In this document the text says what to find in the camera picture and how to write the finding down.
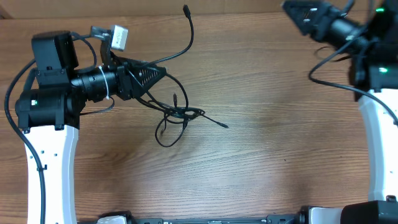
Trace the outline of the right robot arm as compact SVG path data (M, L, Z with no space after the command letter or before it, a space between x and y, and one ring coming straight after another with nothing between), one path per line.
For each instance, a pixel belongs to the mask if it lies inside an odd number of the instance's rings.
M303 35L335 48L327 62L351 61L345 90L354 93L366 130L368 200L343 208L305 205L295 215L268 216L268 223L397 222L397 2L370 2L365 24L348 18L353 4L285 1L282 8Z

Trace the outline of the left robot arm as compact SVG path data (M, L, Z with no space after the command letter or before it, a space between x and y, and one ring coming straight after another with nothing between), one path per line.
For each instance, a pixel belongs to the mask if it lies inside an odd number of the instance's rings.
M79 68L74 41L86 37L67 30L45 32L32 38L34 59L24 89L16 101L17 132L28 161L29 223L76 223L74 158L80 118L87 102L140 98L166 76L154 64L117 57L127 32L94 27L101 41L90 67Z

